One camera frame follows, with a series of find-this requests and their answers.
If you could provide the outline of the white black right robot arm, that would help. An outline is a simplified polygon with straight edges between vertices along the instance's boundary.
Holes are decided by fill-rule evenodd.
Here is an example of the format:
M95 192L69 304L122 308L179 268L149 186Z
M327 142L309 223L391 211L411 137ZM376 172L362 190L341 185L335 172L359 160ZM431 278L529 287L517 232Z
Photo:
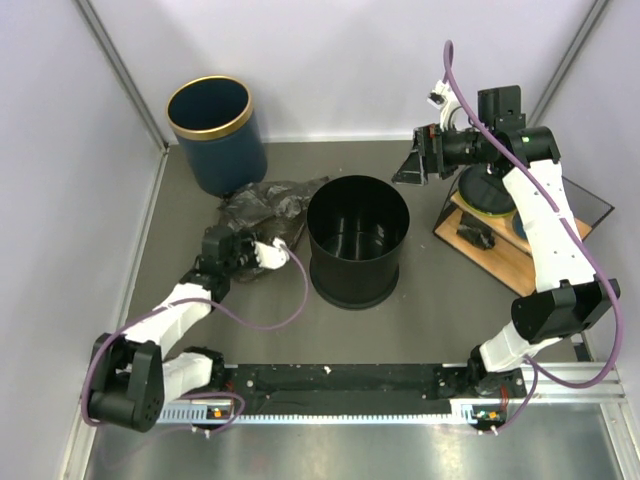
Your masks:
M507 325L469 358L467 384L487 396L502 385L503 374L590 329L608 311L620 322L620 287L580 238L554 134L527 126L519 86L479 91L478 108L472 110L451 80L440 80L428 100L439 120L414 129L393 182L424 185L431 174L446 179L457 169L483 173L513 201L531 249L532 293L513 302Z

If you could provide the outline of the black trash bag roll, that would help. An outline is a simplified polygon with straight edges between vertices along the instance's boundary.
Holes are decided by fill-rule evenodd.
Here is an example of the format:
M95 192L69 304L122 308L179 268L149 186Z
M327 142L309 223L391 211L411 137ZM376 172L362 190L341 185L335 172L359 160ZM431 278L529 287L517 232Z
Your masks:
M495 247L493 230L468 212L462 212L456 234L480 250Z

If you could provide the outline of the dark blue gold-rimmed trash bin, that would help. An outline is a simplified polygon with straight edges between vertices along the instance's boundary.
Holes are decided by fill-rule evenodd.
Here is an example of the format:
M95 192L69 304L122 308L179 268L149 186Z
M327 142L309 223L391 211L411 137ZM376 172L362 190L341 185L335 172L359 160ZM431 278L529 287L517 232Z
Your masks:
M264 179L267 157L243 82L222 75L194 79L172 94L166 116L207 194L224 197Z

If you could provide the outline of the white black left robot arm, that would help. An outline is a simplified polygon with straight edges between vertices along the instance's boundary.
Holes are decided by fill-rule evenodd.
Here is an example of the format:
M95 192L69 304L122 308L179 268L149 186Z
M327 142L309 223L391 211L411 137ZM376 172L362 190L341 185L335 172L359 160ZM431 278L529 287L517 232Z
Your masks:
M87 425L147 432L167 402L195 388L209 397L224 390L227 374L215 365L218 354L197 348L169 362L165 357L219 307L233 274L258 265L258 239L252 230L207 228L201 253L169 296L130 325L95 340L81 391Z

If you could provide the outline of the black bin liner bucket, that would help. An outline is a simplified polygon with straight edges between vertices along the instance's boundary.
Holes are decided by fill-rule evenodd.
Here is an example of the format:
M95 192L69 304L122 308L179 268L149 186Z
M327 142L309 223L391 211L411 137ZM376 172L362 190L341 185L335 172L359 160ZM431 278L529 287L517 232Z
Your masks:
M393 186L364 175L333 179L312 196L306 223L310 278L324 300L364 310L391 295L410 226L408 206Z

